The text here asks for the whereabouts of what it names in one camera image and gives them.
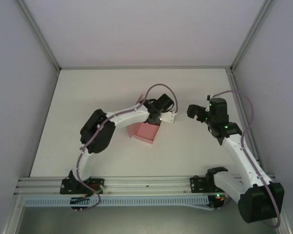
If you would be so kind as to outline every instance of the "black bracket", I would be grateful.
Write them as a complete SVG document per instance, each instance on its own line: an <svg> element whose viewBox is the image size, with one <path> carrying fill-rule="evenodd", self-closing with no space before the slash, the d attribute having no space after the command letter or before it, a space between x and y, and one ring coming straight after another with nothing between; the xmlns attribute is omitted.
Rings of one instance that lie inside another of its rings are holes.
<svg viewBox="0 0 293 234"><path fill-rule="evenodd" d="M225 198L220 196L209 196L208 207L218 208L222 207L225 203Z"/></svg>
<svg viewBox="0 0 293 234"><path fill-rule="evenodd" d="M208 125L208 130L213 137L217 138L218 143L222 145L224 138L230 135L240 134L242 131L236 123L229 122L227 113L227 102L223 98L211 98L209 100L209 111L198 105L190 105L187 110L189 118L197 116L197 121Z"/></svg>
<svg viewBox="0 0 293 234"><path fill-rule="evenodd" d="M190 186L191 192L193 194L197 193L224 193L223 190L217 187L211 187L208 184L208 180L206 177L198 177L195 175L194 177L190 178Z"/></svg>
<svg viewBox="0 0 293 234"><path fill-rule="evenodd" d="M104 179L102 178L89 178L84 181L86 185L93 188L96 191L102 190L104 187ZM69 176L62 180L60 194L92 194L93 192L82 185L78 180L73 176L73 172L69 172Z"/></svg>

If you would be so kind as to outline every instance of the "white wall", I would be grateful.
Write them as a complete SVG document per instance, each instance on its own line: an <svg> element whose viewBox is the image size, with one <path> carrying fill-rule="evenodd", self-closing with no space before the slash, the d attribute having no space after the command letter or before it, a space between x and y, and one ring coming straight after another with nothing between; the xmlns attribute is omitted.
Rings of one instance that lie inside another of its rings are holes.
<svg viewBox="0 0 293 234"><path fill-rule="evenodd" d="M226 65L264 0L25 0L61 67Z"/></svg>
<svg viewBox="0 0 293 234"><path fill-rule="evenodd" d="M28 176L57 76L13 0L0 0L0 233Z"/></svg>
<svg viewBox="0 0 293 234"><path fill-rule="evenodd" d="M293 0L276 1L237 70L254 102L262 159L285 188L293 224Z"/></svg>

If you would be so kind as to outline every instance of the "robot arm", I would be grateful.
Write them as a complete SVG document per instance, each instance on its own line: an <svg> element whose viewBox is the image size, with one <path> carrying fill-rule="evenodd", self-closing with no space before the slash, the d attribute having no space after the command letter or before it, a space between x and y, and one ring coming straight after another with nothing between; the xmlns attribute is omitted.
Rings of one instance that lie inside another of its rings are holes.
<svg viewBox="0 0 293 234"><path fill-rule="evenodd" d="M90 178L91 161L94 154L102 152L109 145L115 129L123 128L128 125L146 122L150 124L157 124L160 121L173 123L176 113L168 111L169 107L174 104L173 100L166 94L163 94L158 100L146 100L144 104L137 109L140 103L133 107L116 111L104 113L101 109L96 110L84 127L81 129L81 143L86 144L95 134L100 124L107 118L112 117L104 127L99 131L96 138L87 146L87 150L82 156L79 163L79 176L82 181ZM72 170L72 175L77 180L76 168Z"/></svg>
<svg viewBox="0 0 293 234"><path fill-rule="evenodd" d="M207 124L209 132L217 138L218 143L228 152L242 178L242 182L235 179L224 167L212 168L206 174L209 187L220 188L225 191L238 204L239 212L247 223L276 217L268 192L243 150L246 150L261 177L268 185L279 211L282 207L284 195L282 185L273 183L261 169L246 145L242 149L242 132L236 123L229 122L226 100L210 98L210 96L208 96L208 100L207 108L190 105L187 112L188 117L194 118L197 116L197 121Z"/></svg>

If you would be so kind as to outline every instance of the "metal extrusion bar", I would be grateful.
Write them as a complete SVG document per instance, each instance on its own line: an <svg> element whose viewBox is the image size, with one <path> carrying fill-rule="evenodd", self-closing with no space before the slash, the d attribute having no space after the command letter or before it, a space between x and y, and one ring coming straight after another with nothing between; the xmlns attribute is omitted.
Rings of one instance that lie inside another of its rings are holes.
<svg viewBox="0 0 293 234"><path fill-rule="evenodd" d="M251 26L251 29L247 35L247 37L245 38L244 42L242 43L238 54L236 55L235 59L233 60L233 63L231 65L232 70L234 71L236 69L236 67L238 66L241 57L244 55L244 53L246 52L250 42L253 40L254 35L256 34L256 32L258 31L260 25L263 22L263 19L265 18L265 16L267 15L268 11L271 9L272 3L274 1L273 0L265 0L265 2L263 3L253 25Z"/></svg>
<svg viewBox="0 0 293 234"><path fill-rule="evenodd" d="M282 207L281 211L281 224L278 228L279 234L293 234L293 228L291 226L288 212L285 206Z"/></svg>
<svg viewBox="0 0 293 234"><path fill-rule="evenodd" d="M104 177L104 196L159 196L159 195L215 195L217 193L192 193L192 176L156 176L156 177ZM15 189L15 196L61 196L61 177L20 178Z"/></svg>
<svg viewBox="0 0 293 234"><path fill-rule="evenodd" d="M48 57L50 58L50 60L53 63L53 66L55 67L55 69L57 70L58 74L60 73L60 66L58 64L58 62L56 61L49 45L47 44L40 28L38 27L36 21L34 20L32 14L30 13L26 3L24 2L24 0L16 0L17 4L19 5L21 11L23 12L24 16L26 17L29 25L31 26L31 28L33 29L33 31L35 32L36 36L38 37L38 40L42 46L42 48L44 49L45 53L48 55Z"/></svg>
<svg viewBox="0 0 293 234"><path fill-rule="evenodd" d="M63 67L63 70L128 70L128 69L227 69L229 66L103 66Z"/></svg>
<svg viewBox="0 0 293 234"><path fill-rule="evenodd" d="M10 209L9 209L9 217L7 218L7 222L5 224L5 227L3 228L3 232L2 232L3 234L17 233L17 229L23 215L24 207L25 207L25 198L14 197L12 199Z"/></svg>
<svg viewBox="0 0 293 234"><path fill-rule="evenodd" d="M239 87L238 87L236 78L235 78L234 74L231 72L231 69L226 69L226 73L227 73L227 77L228 77L231 89L239 91ZM234 93L233 98L234 98L235 103L238 106L237 109L238 109L238 114L239 114L240 119L241 119L242 128L246 129L247 126L249 125L249 120L248 120L248 117L247 117L247 112L246 112L244 103L242 101L242 97L240 95ZM252 132L252 129L250 129L247 132L247 135L248 135L248 139L250 141L250 149L253 152L255 159L259 160L260 159L260 153L259 153L259 150L257 148L255 137L254 137L254 134Z"/></svg>

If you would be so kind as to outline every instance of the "purple cable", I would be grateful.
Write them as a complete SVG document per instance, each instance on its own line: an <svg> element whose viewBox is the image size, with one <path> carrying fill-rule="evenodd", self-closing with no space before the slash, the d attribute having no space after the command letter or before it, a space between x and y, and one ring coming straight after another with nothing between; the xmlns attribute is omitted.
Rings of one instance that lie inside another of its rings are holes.
<svg viewBox="0 0 293 234"><path fill-rule="evenodd" d="M152 88L154 88L155 86L164 86L164 87L166 87L166 88L168 88L169 89L169 91L171 92L171 94L174 96L174 98L175 98L175 102L176 102L176 113L178 112L178 101L177 101L177 97L176 97L176 95L175 95L175 93L172 91L172 89L171 88L169 88L167 85L165 85L165 84L154 84L154 85L152 85L148 90L147 90L147 92L146 92L146 95L145 95L145 97L143 98L143 100L142 100L142 102L140 103L140 105L138 106L138 107L136 107L136 108L134 108L134 109L130 109L130 110L126 110L126 111L121 111L121 112L118 112L118 113L116 113L116 114L114 114L114 115L112 115L112 116L110 116L110 117L108 117L106 120L104 120L103 121L103 123L98 127L98 129L96 130L96 132L94 133L94 135L92 136L92 138L84 145L84 146L82 146L81 148L80 148L80 150L82 151L81 152L81 154L79 155L79 158L78 158L78 160L77 160L77 164L76 164L76 167L77 167L77 169L76 169L76 174L77 174L77 179L78 179L78 181L82 184L82 185L84 185L86 188L88 188L90 191L92 191L93 193L95 193L97 196L98 196L98 202L96 203L96 204L94 204L93 206L89 206L89 207L87 207L87 208L85 208L85 209L83 209L83 210L89 210L89 209L91 209L91 208L94 208L94 207L96 207L97 205L99 205L100 204L100 202L101 202L101 197L100 197L100 195L99 195L99 193L96 191L96 190L94 190L93 188L91 188L91 187L89 187L88 185L86 185L83 181L82 181L82 179L80 178L80 175L79 175L79 164L80 164L80 160L82 159L82 156L84 155L84 152L85 152L85 150L86 150L86 148L87 148L87 146L94 140L94 138L96 138L96 136L98 135L98 133L99 133L99 131L103 128L103 126L110 120L110 119L112 119L112 118L114 118L114 117L116 117L116 116L119 116L119 115L123 115L123 114L127 114L127 113L130 113L130 112L133 112L133 111L136 111L137 109L139 109L140 107L142 107L143 106L143 104L144 104L144 102L146 101L146 99L147 99L147 96L148 96L148 94L149 94L149 92L150 92L150 90L152 89Z"/></svg>
<svg viewBox="0 0 293 234"><path fill-rule="evenodd" d="M256 171L256 174L258 175L258 177L260 178L260 180L262 181L262 183L264 184L264 187L265 189L267 190L268 192L268 195L270 197L270 199L272 200L272 204L273 204L273 207L274 207L274 210L275 210L275 213L277 214L277 224L276 225L270 225L266 222L263 222L265 225L267 225L268 227L271 227L271 228L278 228L280 226L280 223L281 223L281 218L280 218L280 212L279 212L279 209L278 209L278 206L277 206L277 203L267 185L267 183L265 182L265 180L263 179L261 173L259 172L259 170L257 169L256 165L254 164L253 160L251 159L250 155L248 154L248 152L246 151L246 149L244 148L244 138L245 138L245 135L246 135L246 132L251 128L251 125L253 124L253 120L254 120L254 107L253 107L253 104L251 102L251 100L245 96L243 93L239 92L239 91L236 91L236 90L228 90L228 91L224 91L224 92L221 92L221 93L218 93L218 94L215 94L213 95L213 97L216 97L216 96L219 96L219 95L222 95L222 94L226 94L226 93L237 93L241 96L243 96L250 104L251 106L251 120L250 120L250 123L248 125L248 127L245 129L245 131L242 133L242 136L241 136L241 146L242 146L242 149L243 149L243 152L245 154L245 156L248 158L248 160L250 161L252 167L254 168L254 170Z"/></svg>

